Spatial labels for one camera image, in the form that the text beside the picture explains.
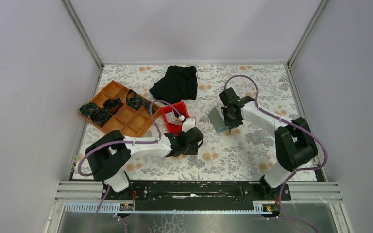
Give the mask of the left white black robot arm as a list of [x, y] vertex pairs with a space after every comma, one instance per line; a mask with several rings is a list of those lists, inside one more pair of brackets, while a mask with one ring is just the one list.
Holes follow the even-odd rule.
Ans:
[[130, 180], [124, 171], [131, 158], [196, 155], [202, 143], [203, 134], [197, 127], [158, 138], [129, 137], [113, 130], [86, 148], [78, 172], [109, 185], [113, 194], [124, 200], [131, 194]]

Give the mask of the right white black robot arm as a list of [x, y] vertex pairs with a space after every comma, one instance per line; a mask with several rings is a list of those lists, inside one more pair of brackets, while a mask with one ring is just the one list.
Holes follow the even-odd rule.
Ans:
[[271, 200], [281, 186], [300, 166], [318, 154], [307, 121], [303, 118], [287, 120], [260, 107], [252, 97], [239, 97], [232, 88], [219, 94], [226, 128], [233, 129], [245, 121], [256, 124], [274, 137], [277, 162], [260, 179], [259, 193]]

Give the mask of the wooden divided organizer tray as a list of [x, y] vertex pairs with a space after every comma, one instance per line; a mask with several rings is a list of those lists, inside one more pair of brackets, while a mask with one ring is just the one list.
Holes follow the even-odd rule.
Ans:
[[83, 119], [103, 133], [119, 130], [123, 135], [142, 137], [153, 125], [152, 119], [158, 119], [161, 116], [161, 107], [153, 104], [152, 116], [150, 114], [147, 115], [146, 110], [142, 114], [138, 113], [137, 110], [126, 104], [125, 97], [128, 91], [129, 88], [124, 85], [111, 81], [90, 101], [96, 103], [99, 109], [106, 109], [113, 115], [103, 127], [94, 124], [90, 118], [78, 113]]

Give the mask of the red plastic bin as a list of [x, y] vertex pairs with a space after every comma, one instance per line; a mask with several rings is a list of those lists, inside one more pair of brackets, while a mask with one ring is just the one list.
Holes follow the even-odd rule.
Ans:
[[187, 118], [190, 118], [187, 107], [183, 101], [161, 108], [164, 123], [169, 133], [179, 133], [182, 124]]

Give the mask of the grey-green card holder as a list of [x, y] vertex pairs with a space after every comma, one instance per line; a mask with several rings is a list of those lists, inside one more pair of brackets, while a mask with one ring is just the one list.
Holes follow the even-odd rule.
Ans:
[[217, 107], [213, 107], [209, 111], [208, 118], [216, 132], [220, 133], [227, 130], [224, 119], [221, 116], [220, 111]]

